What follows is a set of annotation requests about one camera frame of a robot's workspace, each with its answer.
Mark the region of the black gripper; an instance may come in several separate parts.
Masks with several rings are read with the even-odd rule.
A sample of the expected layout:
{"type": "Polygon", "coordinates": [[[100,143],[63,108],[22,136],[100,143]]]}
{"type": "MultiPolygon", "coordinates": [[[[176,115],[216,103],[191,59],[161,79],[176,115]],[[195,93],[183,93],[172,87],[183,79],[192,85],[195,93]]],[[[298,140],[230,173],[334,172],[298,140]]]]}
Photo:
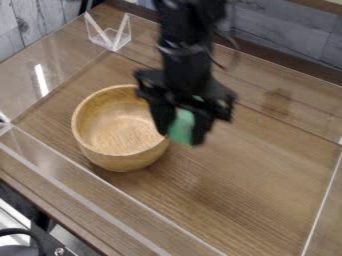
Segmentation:
{"type": "Polygon", "coordinates": [[[215,120],[232,120],[236,93],[212,75],[212,51],[207,47],[195,49],[159,48],[160,69],[137,69],[133,73],[139,84],[137,95],[147,100],[156,130],[161,136],[175,120],[173,105],[185,98],[199,96],[201,109],[193,109],[193,128],[191,143],[201,145],[215,120]]]}

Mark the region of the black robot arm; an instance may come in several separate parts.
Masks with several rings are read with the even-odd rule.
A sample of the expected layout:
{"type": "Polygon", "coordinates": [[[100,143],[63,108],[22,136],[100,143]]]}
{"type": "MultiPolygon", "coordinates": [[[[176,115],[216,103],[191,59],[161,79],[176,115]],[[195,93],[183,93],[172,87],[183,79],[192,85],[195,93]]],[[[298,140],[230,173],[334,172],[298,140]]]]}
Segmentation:
{"type": "Polygon", "coordinates": [[[160,23],[159,69],[139,69],[136,94],[160,135],[197,146],[217,120],[232,120],[236,93],[212,75],[213,34],[224,0],[152,0],[160,23]]]}

